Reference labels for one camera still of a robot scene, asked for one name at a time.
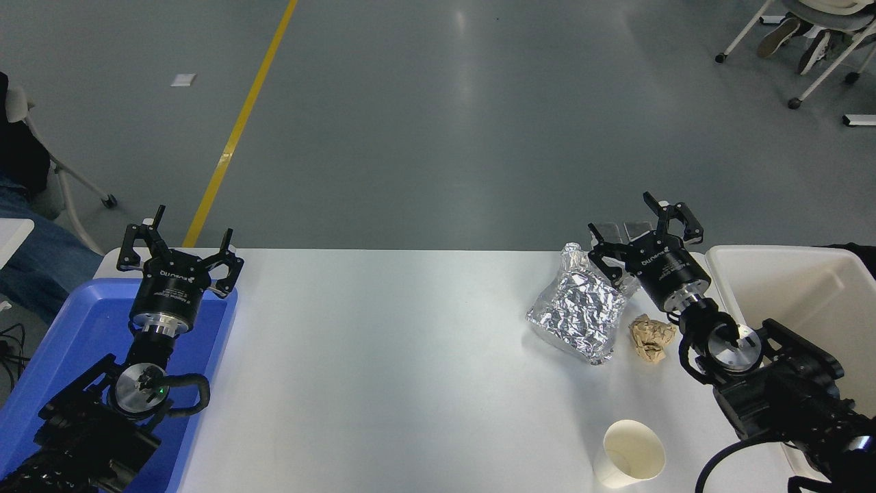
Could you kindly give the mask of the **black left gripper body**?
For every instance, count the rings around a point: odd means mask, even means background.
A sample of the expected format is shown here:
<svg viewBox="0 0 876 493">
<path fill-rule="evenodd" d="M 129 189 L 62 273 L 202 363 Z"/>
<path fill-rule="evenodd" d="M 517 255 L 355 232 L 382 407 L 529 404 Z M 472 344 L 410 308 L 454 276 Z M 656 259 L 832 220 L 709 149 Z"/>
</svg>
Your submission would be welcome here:
<svg viewBox="0 0 876 493">
<path fill-rule="evenodd" d="M 153 257 L 144 263 L 143 281 L 129 318 L 134 325 L 169 316 L 180 325 L 193 325 L 204 292 L 211 284 L 209 272 L 189 259 L 172 262 Z"/>
</svg>

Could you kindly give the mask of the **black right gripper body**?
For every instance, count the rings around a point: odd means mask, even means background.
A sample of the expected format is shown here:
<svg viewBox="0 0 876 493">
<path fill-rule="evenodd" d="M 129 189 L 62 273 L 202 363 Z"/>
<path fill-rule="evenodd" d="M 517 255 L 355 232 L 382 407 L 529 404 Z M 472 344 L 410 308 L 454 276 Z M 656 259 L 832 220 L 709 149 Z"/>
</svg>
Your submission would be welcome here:
<svg viewBox="0 0 876 493">
<path fill-rule="evenodd" d="M 625 268 L 663 312 L 704 299 L 712 280 L 675 235 L 641 235 L 627 247 Z"/>
</svg>

